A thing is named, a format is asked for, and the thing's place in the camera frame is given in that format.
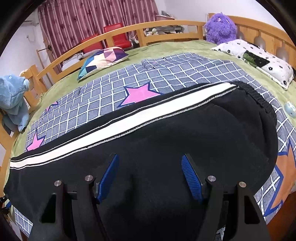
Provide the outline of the black pants with white stripe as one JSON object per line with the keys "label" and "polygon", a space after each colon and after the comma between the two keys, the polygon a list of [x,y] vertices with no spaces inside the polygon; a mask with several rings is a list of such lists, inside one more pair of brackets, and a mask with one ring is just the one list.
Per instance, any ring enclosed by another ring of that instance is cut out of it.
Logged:
{"label": "black pants with white stripe", "polygon": [[[92,120],[11,159],[4,193],[32,223],[30,240],[269,240],[254,195],[278,156],[276,114],[250,85],[197,84]],[[119,166],[106,199],[95,169]],[[192,197],[190,154],[206,181]]]}

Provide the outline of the grey checked star blanket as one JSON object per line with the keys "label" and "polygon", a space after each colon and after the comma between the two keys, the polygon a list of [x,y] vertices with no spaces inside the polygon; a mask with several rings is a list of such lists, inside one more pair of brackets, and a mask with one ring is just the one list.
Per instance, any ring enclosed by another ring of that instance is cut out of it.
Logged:
{"label": "grey checked star blanket", "polygon": [[295,125],[259,70],[181,53],[76,88],[4,191],[29,240],[260,240],[293,189]]}

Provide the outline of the small light blue ball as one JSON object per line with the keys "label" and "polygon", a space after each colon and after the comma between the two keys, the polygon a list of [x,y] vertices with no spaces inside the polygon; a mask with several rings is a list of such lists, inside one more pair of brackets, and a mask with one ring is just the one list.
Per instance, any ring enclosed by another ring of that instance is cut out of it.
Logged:
{"label": "small light blue ball", "polygon": [[284,104],[284,109],[290,117],[296,118],[296,107],[290,101]]}

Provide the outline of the green bed sheet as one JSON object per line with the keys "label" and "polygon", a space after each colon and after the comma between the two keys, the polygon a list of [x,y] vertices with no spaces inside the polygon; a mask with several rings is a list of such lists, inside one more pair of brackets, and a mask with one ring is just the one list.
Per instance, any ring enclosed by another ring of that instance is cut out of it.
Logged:
{"label": "green bed sheet", "polygon": [[166,42],[130,50],[121,63],[78,81],[74,72],[54,84],[33,112],[27,129],[16,138],[11,155],[26,151],[33,137],[43,144],[119,108],[127,97],[125,87],[149,84],[151,90],[167,93],[196,83],[240,80],[259,92],[277,115],[278,150],[295,145],[295,119],[284,110],[295,102],[295,84],[284,90],[251,65],[214,51],[205,41]]}

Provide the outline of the colourful geometric pillow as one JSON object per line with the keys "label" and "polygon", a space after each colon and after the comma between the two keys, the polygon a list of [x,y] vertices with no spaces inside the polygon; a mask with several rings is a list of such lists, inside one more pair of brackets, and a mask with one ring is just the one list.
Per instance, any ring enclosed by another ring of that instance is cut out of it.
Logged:
{"label": "colourful geometric pillow", "polygon": [[110,47],[99,50],[85,60],[78,73],[77,80],[81,81],[127,58],[128,54],[121,47]]}

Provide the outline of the blue plush toy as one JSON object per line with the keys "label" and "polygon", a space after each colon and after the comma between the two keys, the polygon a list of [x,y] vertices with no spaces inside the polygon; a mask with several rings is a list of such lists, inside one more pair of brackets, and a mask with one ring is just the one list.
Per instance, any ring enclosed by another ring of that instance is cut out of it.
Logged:
{"label": "blue plush toy", "polygon": [[29,90],[30,82],[27,78],[15,75],[1,77],[1,109],[4,110],[19,132],[29,123],[29,110],[24,94]]}

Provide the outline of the white patterned pillow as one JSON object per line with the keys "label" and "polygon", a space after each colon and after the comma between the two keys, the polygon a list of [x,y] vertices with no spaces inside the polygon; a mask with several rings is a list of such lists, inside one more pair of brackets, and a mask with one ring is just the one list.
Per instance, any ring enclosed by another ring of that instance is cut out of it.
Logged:
{"label": "white patterned pillow", "polygon": [[242,60],[267,75],[284,90],[288,90],[294,79],[293,68],[286,61],[245,40],[236,39],[225,42],[213,47],[212,50]]}

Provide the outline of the left red chair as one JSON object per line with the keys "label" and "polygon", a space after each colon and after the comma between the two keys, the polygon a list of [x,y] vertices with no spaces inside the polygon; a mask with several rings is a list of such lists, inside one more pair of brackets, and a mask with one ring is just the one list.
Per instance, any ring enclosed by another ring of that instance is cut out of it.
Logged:
{"label": "left red chair", "polygon": [[[98,36],[98,34],[94,34],[94,35],[92,35],[92,36],[90,36],[90,37],[87,37],[87,38],[81,40],[80,43],[84,43],[84,42],[86,42],[86,41],[88,41],[88,40],[90,40],[90,39],[93,39],[93,38],[97,37],[97,36]],[[96,42],[96,43],[94,43],[94,44],[92,44],[92,45],[90,45],[90,46],[84,48],[84,49],[82,50],[82,52],[83,52],[84,54],[86,54],[86,53],[89,53],[89,52],[91,52],[91,51],[94,51],[94,50],[101,50],[101,49],[103,49],[101,42]]]}

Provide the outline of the purple plush toy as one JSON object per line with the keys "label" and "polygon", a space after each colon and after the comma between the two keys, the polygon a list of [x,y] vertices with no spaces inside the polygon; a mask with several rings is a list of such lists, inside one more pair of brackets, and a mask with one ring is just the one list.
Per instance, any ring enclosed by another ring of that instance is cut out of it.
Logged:
{"label": "purple plush toy", "polygon": [[237,27],[229,16],[223,13],[214,14],[204,25],[206,41],[220,45],[237,39]]}

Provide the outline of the maroon striped curtain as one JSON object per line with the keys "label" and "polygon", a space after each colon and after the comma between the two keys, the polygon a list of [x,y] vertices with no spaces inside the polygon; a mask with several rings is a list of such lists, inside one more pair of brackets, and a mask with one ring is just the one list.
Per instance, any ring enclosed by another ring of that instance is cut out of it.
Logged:
{"label": "maroon striped curtain", "polygon": [[105,26],[150,22],[159,13],[156,2],[151,0],[45,1],[37,12],[42,32],[52,47],[55,59],[83,39],[103,34]]}

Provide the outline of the wooden bed frame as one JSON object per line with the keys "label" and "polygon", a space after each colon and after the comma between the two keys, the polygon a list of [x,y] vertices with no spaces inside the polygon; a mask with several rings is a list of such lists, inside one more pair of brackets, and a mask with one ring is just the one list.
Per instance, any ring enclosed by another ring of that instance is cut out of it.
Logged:
{"label": "wooden bed frame", "polygon": [[74,88],[80,84],[77,80],[77,71],[85,60],[81,59],[64,71],[57,73],[55,67],[63,60],[96,42],[115,45],[114,38],[116,36],[127,36],[128,34],[135,34],[139,41],[139,47],[130,51],[127,59],[101,70],[100,74],[110,73],[124,65],[139,63],[143,59],[167,56],[173,51],[190,52],[196,50],[204,56],[217,58],[218,55],[210,50],[211,44],[203,40],[203,27],[204,23],[202,22],[188,20],[154,21],[121,27],[77,45],[43,70],[38,70],[35,65],[30,66],[21,73],[30,81],[29,91],[24,95],[29,106],[29,130],[39,129],[41,126],[38,122],[40,115],[45,111],[52,113],[52,103],[67,93],[70,94],[70,102],[62,106],[62,114],[69,117],[71,126],[77,126],[83,121],[90,120],[95,113],[101,114],[105,110],[115,109],[119,101],[123,99],[123,91],[120,90],[118,82],[92,85],[81,97],[73,94]]}

